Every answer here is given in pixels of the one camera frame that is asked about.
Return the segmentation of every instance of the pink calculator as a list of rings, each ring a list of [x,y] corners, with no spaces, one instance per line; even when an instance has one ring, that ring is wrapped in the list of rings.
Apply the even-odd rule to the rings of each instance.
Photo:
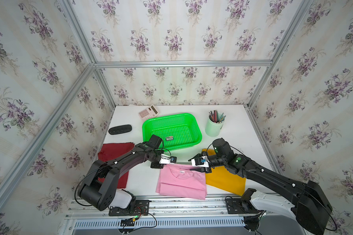
[[[151,106],[147,107],[146,109],[142,110],[140,113],[138,113],[138,115],[140,116],[142,121],[146,121],[148,119],[157,117],[158,113],[159,112],[155,108],[155,106],[151,105]]]

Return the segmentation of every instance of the mounting plate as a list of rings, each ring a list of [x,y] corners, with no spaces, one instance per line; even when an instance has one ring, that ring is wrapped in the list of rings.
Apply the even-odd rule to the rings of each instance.
[[[149,212],[149,200],[136,200],[135,209],[132,214],[128,214],[124,209],[120,207],[112,207],[108,212],[109,216],[123,216],[123,215],[140,215],[138,207],[141,209],[141,214],[147,214]]]

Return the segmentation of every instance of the wall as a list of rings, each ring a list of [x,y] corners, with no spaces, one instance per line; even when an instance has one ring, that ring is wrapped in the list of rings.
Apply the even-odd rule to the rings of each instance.
[[[86,65],[58,1],[0,1],[0,183]]]
[[[0,231],[57,234],[110,118],[107,99],[90,77],[0,213]]]
[[[118,105],[243,104],[265,67],[108,68]]]
[[[301,0],[71,0],[97,61],[267,59]]]
[[[253,112],[285,175],[318,182],[353,235],[353,0],[313,3]]]
[[[270,59],[301,1],[71,3],[97,61],[177,61]],[[122,68],[104,76],[118,105],[239,104],[264,69]]]

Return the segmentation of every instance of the white cup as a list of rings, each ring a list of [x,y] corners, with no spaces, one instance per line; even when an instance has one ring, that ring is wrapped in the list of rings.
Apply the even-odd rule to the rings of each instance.
[[[221,117],[222,114],[217,112],[217,116]],[[207,124],[205,126],[205,133],[210,137],[216,137],[220,134],[223,124],[224,124],[224,121],[222,121],[221,123],[214,123],[208,117]]]

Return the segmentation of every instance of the pink t-shirt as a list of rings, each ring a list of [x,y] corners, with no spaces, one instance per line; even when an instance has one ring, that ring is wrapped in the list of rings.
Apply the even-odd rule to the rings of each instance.
[[[191,165],[165,165],[160,171],[156,193],[205,200],[207,195],[205,173],[190,171],[191,168],[193,168]]]

